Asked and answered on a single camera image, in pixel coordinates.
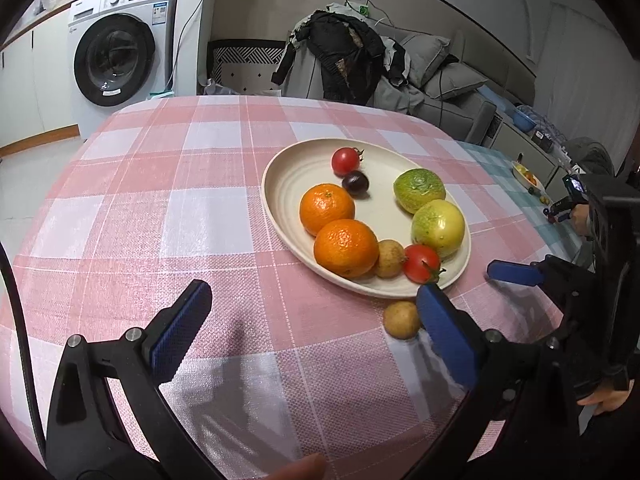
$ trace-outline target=green checkered tablecloth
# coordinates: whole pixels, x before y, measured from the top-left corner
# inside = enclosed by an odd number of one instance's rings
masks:
[[[511,161],[501,152],[489,150],[482,146],[461,142],[460,145],[491,175],[527,219],[535,227],[550,251],[559,258],[571,261],[580,249],[582,240],[575,233],[571,224],[561,222],[550,224],[542,214],[546,207],[538,197],[530,195],[511,173]]]

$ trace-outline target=dark purple grape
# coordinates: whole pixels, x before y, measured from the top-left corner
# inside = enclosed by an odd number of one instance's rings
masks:
[[[342,187],[346,189],[350,195],[361,195],[369,189],[369,179],[361,171],[350,171],[344,176]]]

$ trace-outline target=blue gripper pad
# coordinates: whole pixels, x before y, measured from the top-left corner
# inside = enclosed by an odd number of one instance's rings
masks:
[[[486,273],[492,280],[537,286],[545,281],[542,272],[536,267],[513,262],[494,260],[486,267]]]
[[[142,355],[156,384],[168,383],[211,312],[211,287],[193,280],[175,303],[156,314],[145,329]]]
[[[482,331],[435,284],[421,286],[415,303],[433,350],[442,358],[453,380],[472,389],[478,380],[484,349]]]

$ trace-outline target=orange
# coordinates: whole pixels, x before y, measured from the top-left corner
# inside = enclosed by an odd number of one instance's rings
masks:
[[[376,264],[378,240],[358,220],[334,220],[325,225],[314,243],[316,262],[343,278],[357,278]]]
[[[300,201],[300,221],[312,236],[329,222],[356,216],[353,198],[335,184],[318,184]]]

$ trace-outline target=metal screw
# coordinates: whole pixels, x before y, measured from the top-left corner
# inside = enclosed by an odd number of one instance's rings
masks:
[[[551,348],[552,350],[555,350],[555,349],[559,348],[560,342],[558,341],[558,338],[553,335],[549,339],[546,340],[546,345],[549,348]]]
[[[71,348],[75,348],[82,341],[82,336],[78,334],[73,334],[69,339],[66,340],[66,344],[71,346]]]
[[[512,388],[508,388],[507,390],[504,390],[502,392],[502,398],[507,402],[511,402],[513,399],[516,398],[516,390],[513,390]]]
[[[497,330],[494,330],[493,328],[490,328],[489,330],[484,332],[484,338],[489,343],[497,343],[498,341],[502,340],[502,334],[500,332],[498,332]]]
[[[138,339],[140,339],[140,336],[142,336],[142,330],[140,330],[138,327],[129,328],[129,330],[127,330],[126,334],[124,335],[127,341],[137,341]]]

